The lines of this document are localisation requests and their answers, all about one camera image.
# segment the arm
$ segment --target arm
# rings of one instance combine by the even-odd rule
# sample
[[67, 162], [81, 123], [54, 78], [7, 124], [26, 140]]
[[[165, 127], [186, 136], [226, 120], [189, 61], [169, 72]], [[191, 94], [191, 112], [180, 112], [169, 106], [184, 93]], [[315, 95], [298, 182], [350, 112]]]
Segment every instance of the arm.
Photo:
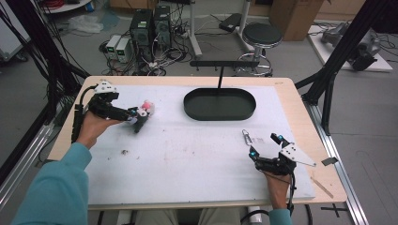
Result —
[[290, 175], [281, 176], [264, 172], [267, 183], [269, 197], [273, 210], [269, 212], [269, 223], [271, 225], [291, 225], [292, 218], [286, 205], [286, 193], [290, 185]]
[[33, 180], [12, 224], [86, 224], [88, 151], [115, 120], [87, 112], [80, 136], [60, 161], [45, 164]]

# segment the black tray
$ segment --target black tray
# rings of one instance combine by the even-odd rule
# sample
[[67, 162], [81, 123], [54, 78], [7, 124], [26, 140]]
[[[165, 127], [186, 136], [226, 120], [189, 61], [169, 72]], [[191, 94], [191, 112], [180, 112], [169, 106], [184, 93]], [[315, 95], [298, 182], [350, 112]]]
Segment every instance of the black tray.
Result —
[[184, 97], [185, 113], [201, 121], [245, 120], [255, 106], [252, 94], [238, 88], [197, 88]]

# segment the teal sleeve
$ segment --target teal sleeve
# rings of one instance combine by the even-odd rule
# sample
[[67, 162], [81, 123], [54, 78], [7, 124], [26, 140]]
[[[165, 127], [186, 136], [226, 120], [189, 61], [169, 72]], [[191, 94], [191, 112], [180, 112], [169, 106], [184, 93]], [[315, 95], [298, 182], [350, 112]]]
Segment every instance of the teal sleeve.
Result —
[[269, 212], [269, 224], [270, 225], [291, 225], [292, 218], [290, 217], [290, 211], [287, 209], [274, 209]]
[[74, 143], [60, 161], [45, 164], [12, 224], [87, 224], [88, 149]]

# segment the silver clip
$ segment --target silver clip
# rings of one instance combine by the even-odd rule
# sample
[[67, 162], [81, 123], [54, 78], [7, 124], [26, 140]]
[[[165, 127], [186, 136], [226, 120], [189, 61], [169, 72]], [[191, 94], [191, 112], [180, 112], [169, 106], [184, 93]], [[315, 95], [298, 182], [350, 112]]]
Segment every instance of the silver clip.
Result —
[[242, 129], [243, 138], [245, 139], [245, 143], [249, 146], [253, 144], [252, 139], [249, 136], [249, 132], [246, 129]]

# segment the black round stool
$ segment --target black round stool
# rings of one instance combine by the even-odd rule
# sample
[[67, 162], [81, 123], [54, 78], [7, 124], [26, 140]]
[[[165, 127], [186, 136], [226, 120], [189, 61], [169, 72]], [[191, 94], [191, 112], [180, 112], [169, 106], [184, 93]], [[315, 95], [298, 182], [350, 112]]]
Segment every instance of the black round stool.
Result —
[[238, 60], [252, 59], [254, 62], [259, 62], [264, 59], [267, 65], [260, 64], [256, 68], [242, 67], [240, 70], [246, 71], [253, 76], [272, 76], [272, 67], [269, 60], [266, 58], [265, 49], [270, 49], [278, 46], [282, 41], [282, 34], [275, 27], [264, 23], [251, 23], [243, 29], [243, 40], [254, 47], [253, 53], [245, 53], [241, 55]]

